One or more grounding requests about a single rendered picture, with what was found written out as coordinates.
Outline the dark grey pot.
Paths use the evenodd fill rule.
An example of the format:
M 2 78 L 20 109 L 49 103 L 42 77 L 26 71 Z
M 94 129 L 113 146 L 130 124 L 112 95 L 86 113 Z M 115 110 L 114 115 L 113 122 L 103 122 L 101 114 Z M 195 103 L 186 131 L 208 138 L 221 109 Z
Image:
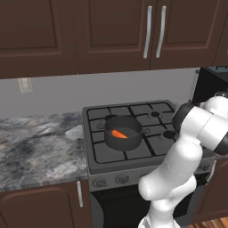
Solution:
M 142 142 L 141 123 L 128 116 L 116 116 L 109 119 L 104 128 L 104 141 L 115 151 L 131 151 Z

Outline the black oven door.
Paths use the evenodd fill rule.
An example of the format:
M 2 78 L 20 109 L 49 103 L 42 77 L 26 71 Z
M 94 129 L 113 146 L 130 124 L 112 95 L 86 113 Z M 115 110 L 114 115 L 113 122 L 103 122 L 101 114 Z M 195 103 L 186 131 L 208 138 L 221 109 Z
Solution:
M 197 188 L 186 196 L 173 214 L 181 228 L 187 228 L 194 217 L 202 192 L 208 183 L 209 173 L 195 175 Z M 137 185 L 102 191 L 91 191 L 92 228 L 137 228 L 150 208 Z

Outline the grey hob knob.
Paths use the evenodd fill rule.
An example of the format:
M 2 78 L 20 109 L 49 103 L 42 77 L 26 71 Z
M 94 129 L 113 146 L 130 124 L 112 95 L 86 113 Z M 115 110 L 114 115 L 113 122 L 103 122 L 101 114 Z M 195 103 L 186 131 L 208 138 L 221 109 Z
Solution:
M 119 175 L 115 179 L 116 183 L 126 184 L 129 182 L 129 176 L 128 175 Z
M 97 178 L 93 181 L 93 186 L 94 187 L 107 187 L 106 180 L 103 178 Z

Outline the black microwave oven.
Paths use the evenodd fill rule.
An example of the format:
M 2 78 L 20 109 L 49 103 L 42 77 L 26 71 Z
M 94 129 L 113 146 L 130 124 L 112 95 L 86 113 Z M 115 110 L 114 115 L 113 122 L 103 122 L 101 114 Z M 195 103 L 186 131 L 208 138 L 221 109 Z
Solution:
M 228 93 L 228 66 L 201 68 L 192 96 L 192 102 L 204 102 L 213 97 L 217 92 Z

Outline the dark brown wall cupboard door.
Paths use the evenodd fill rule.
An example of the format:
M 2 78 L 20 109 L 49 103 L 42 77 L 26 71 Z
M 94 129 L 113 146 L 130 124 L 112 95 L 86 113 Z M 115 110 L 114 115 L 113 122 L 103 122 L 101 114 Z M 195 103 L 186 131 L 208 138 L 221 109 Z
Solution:
M 73 0 L 0 0 L 0 78 L 76 72 Z
M 167 7 L 166 26 L 157 59 L 163 5 Z M 181 69 L 212 65 L 227 15 L 228 0 L 158 0 L 151 68 Z
M 215 66 L 228 66 L 228 16 L 216 51 Z
M 148 58 L 143 58 L 147 9 L 152 6 Z M 147 70 L 157 0 L 75 0 L 80 74 Z

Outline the beige wall socket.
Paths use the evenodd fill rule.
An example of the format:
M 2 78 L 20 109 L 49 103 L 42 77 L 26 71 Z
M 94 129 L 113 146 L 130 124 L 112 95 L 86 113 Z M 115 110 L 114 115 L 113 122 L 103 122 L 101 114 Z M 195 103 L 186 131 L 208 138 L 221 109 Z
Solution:
M 18 79 L 19 87 L 20 87 L 20 92 L 22 94 L 27 94 L 27 93 L 32 93 L 33 92 L 33 86 L 31 79 L 28 77 L 24 78 L 19 78 Z

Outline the orange carrot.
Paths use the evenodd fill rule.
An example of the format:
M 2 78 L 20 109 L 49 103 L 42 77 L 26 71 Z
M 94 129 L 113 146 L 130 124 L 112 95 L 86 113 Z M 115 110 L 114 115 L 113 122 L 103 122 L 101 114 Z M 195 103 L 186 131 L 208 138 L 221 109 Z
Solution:
M 121 132 L 119 132 L 118 130 L 112 130 L 111 131 L 112 135 L 117 137 L 117 138 L 120 138 L 120 139 L 127 139 L 127 136 L 122 134 Z

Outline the grey gas hob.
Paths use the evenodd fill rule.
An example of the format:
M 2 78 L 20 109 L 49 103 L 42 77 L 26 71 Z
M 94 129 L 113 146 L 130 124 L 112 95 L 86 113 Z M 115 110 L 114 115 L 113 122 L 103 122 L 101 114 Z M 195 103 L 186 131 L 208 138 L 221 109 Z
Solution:
M 159 166 L 177 140 L 174 113 L 168 100 L 84 108 L 90 190 L 135 185 Z

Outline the dark brown base cupboard door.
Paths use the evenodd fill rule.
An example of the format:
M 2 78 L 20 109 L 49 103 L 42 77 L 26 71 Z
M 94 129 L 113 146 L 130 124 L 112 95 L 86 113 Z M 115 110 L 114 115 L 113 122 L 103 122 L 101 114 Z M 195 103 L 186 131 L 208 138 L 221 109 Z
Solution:
M 228 216 L 228 159 L 216 162 L 215 172 L 205 187 L 193 224 Z
M 0 192 L 0 228 L 92 228 L 88 181 Z

